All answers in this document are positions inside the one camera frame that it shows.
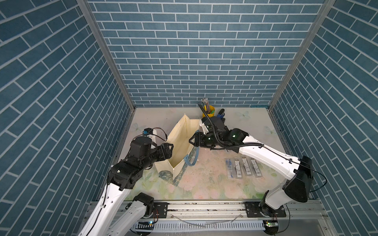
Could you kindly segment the clear compass case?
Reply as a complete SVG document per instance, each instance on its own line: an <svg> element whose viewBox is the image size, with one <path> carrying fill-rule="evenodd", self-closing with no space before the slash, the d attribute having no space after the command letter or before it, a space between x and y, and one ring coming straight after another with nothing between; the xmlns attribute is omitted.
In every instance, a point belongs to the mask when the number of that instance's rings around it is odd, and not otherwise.
<svg viewBox="0 0 378 236"><path fill-rule="evenodd" d="M234 169L233 169L233 163L230 158L225 160L225 166L226 166L226 173L228 179L234 178Z"/></svg>
<svg viewBox="0 0 378 236"><path fill-rule="evenodd" d="M240 161L237 158L234 158L234 165L235 165L235 172L236 172L236 177L241 179L242 178L242 170L240 166Z"/></svg>
<svg viewBox="0 0 378 236"><path fill-rule="evenodd" d="M256 161L255 159L252 158L252 159L251 159L251 164L252 164L253 169L254 169L254 171L255 171L256 177L257 177L257 178L261 178L261 177L262 177L262 173L261 173L261 171L260 171L260 169L259 169L259 166L258 166L257 161Z"/></svg>
<svg viewBox="0 0 378 236"><path fill-rule="evenodd" d="M250 166L250 161L248 160L247 157L242 157L242 163L243 163L243 169L245 171L245 174L247 177L253 177L254 174L251 170L251 166Z"/></svg>

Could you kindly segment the cream canvas tote bag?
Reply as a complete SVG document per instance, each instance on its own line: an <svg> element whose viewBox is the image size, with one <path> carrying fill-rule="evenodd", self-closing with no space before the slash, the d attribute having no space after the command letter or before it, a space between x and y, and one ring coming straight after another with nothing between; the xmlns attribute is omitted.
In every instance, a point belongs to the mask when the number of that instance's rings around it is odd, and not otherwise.
<svg viewBox="0 0 378 236"><path fill-rule="evenodd" d="M199 132L199 122L183 115L168 135L167 142L174 146L172 157L155 163L159 177L173 186L178 186L185 170L197 162L199 147L190 144L189 139Z"/></svg>

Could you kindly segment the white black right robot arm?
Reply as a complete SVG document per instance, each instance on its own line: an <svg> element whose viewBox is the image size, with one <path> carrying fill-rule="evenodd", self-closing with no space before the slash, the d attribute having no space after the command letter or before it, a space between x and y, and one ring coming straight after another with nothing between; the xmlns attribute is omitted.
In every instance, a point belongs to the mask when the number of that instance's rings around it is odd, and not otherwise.
<svg viewBox="0 0 378 236"><path fill-rule="evenodd" d="M283 205L295 201L306 203L312 192L312 160L290 156L258 141L252 135L239 129L228 129L224 118L210 117L209 109L200 106L204 118L200 122L201 132L195 133L189 143L195 147L210 150L225 149L242 154L261 162L285 177L285 181L272 190L265 192L259 203L259 211L266 217L272 217Z"/></svg>

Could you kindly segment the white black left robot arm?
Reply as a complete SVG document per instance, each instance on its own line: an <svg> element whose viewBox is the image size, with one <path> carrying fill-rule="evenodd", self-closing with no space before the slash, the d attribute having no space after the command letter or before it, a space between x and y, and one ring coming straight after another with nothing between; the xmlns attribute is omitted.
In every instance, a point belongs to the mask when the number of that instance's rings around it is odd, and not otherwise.
<svg viewBox="0 0 378 236"><path fill-rule="evenodd" d="M117 220L114 217L143 172L155 162L172 157L174 145L163 139L157 145L157 128L146 128L130 144L127 156L111 167L104 191L81 236L124 236L140 219L154 214L154 198L140 193L134 197L126 212Z"/></svg>

